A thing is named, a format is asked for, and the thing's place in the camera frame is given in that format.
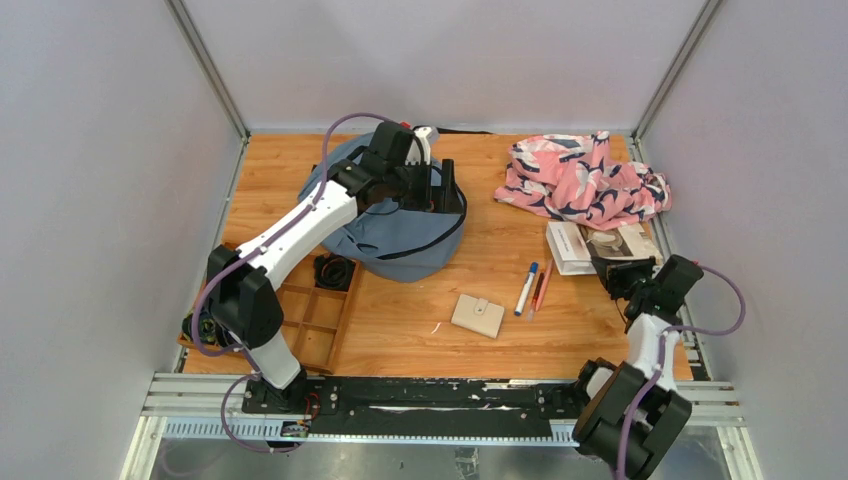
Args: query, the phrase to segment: gray wall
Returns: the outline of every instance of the gray wall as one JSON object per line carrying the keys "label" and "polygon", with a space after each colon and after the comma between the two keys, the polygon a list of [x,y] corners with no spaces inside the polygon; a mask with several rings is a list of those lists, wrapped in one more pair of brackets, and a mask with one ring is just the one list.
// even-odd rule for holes
{"label": "gray wall", "polygon": [[0,11],[0,478],[113,479],[238,142],[164,2]]}
{"label": "gray wall", "polygon": [[186,3],[252,128],[538,131],[635,127],[703,0]]}
{"label": "gray wall", "polygon": [[[707,340],[768,479],[848,471],[848,3],[729,0],[645,147],[669,174],[679,252],[736,279],[748,323]],[[737,307],[699,284],[698,324]]]}

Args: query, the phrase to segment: pink fabric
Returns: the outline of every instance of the pink fabric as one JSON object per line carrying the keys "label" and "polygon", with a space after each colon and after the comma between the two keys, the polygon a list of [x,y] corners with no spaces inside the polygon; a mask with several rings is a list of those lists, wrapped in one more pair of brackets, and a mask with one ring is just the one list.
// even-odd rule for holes
{"label": "pink fabric", "polygon": [[597,230],[647,221],[671,208],[665,176],[610,159],[609,132],[539,135],[509,149],[506,185],[495,199],[536,215]]}

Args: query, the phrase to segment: wooden tabletop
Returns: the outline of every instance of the wooden tabletop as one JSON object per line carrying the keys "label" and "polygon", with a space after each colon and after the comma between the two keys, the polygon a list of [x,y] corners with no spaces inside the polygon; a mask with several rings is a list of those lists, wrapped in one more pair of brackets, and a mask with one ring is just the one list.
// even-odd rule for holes
{"label": "wooden tabletop", "polygon": [[[618,364],[627,355],[624,324],[594,275],[554,275],[533,322],[512,314],[532,262],[545,265],[545,218],[492,199],[503,184],[507,148],[526,135],[442,135],[436,158],[456,161],[456,178],[468,198],[465,236],[438,273],[406,284],[370,272],[362,277],[339,352],[337,375],[576,378],[588,359]],[[333,145],[349,139],[337,135]],[[233,199],[223,242],[252,239],[297,203],[320,135],[255,135]],[[612,156],[627,161],[623,137],[612,137]],[[466,293],[503,305],[497,339],[450,324],[457,297]],[[441,322],[439,329],[432,333]],[[678,345],[675,377],[691,379]],[[241,359],[205,359],[192,352],[186,372],[249,371]]]}

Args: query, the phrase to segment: book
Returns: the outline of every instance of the book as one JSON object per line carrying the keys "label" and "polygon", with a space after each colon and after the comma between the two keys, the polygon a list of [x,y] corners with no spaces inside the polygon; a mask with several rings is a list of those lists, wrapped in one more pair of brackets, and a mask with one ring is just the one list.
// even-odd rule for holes
{"label": "book", "polygon": [[663,262],[651,236],[641,224],[599,231],[573,222],[549,222],[545,236],[560,275],[593,275],[591,257]]}

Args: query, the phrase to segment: red pen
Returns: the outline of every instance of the red pen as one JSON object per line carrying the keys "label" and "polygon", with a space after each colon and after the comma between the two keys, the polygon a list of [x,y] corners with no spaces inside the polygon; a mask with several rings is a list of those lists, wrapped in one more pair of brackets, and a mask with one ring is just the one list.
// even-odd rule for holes
{"label": "red pen", "polygon": [[536,282],[536,290],[533,292],[533,300],[530,300],[530,313],[527,314],[527,321],[533,321],[533,314],[536,313],[536,302],[539,301],[539,291],[542,290],[542,283],[545,281],[545,274],[548,272],[542,272],[539,274],[539,280]]}

